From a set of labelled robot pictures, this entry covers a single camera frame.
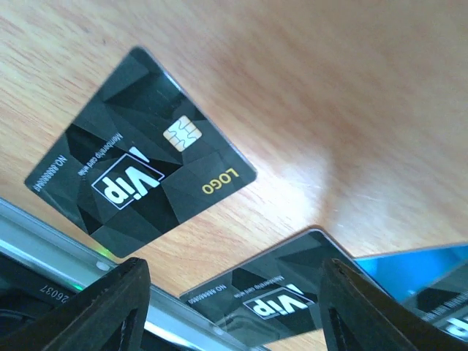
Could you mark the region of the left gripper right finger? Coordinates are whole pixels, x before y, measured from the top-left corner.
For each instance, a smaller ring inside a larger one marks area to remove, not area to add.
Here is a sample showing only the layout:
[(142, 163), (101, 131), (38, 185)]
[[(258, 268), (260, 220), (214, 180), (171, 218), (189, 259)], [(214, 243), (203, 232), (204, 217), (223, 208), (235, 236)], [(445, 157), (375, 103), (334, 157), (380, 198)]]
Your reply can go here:
[(320, 318), (329, 350), (466, 350), (337, 259), (322, 264)]

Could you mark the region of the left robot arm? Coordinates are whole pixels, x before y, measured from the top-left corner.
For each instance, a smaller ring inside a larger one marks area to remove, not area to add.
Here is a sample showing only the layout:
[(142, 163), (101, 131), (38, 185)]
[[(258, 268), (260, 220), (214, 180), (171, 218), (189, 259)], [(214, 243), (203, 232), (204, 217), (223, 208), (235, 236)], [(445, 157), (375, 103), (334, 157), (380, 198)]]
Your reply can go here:
[[(267, 344), (281, 336), (320, 329), (320, 317), (306, 312), (297, 317), (276, 314), (264, 318), (253, 310), (258, 299), (278, 303), (278, 297), (286, 294), (310, 305), (316, 312), (321, 273), (317, 268), (308, 268), (306, 273), (309, 277), (302, 279), (287, 271), (278, 271), (269, 262), (248, 262), (206, 282), (206, 287), (225, 285), (226, 290), (219, 297), (193, 303), (192, 307), (218, 322), (223, 331), (249, 347)], [(13, 318), (10, 324), (2, 325), (1, 331), (9, 333), (18, 329), (72, 296), (73, 291), (1, 256), (1, 309)]]

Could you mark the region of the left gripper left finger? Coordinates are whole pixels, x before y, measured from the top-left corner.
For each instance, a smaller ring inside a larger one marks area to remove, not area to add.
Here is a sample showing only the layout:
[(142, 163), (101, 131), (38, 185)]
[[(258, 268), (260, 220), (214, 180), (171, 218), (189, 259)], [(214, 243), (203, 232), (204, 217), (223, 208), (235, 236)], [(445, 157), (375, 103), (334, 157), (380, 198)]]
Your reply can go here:
[(62, 306), (1, 339), (2, 350), (139, 350), (148, 263), (131, 257)]

